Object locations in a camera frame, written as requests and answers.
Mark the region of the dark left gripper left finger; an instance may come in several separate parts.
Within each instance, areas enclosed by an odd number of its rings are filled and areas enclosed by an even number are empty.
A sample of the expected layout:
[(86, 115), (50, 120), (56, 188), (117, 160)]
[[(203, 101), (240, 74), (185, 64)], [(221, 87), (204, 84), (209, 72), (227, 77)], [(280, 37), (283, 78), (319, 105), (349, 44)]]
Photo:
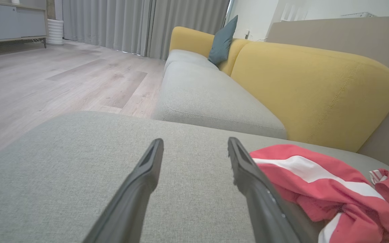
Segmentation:
[(154, 139), (83, 242), (140, 242), (147, 205), (158, 185), (163, 152), (163, 140)]

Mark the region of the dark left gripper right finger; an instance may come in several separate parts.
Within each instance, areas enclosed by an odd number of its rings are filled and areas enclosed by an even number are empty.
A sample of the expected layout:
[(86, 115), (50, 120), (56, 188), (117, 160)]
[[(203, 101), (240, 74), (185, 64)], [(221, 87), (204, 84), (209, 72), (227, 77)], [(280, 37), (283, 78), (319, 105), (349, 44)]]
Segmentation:
[(236, 137), (228, 139), (234, 184), (247, 200), (257, 243), (310, 243), (305, 220), (275, 189)]

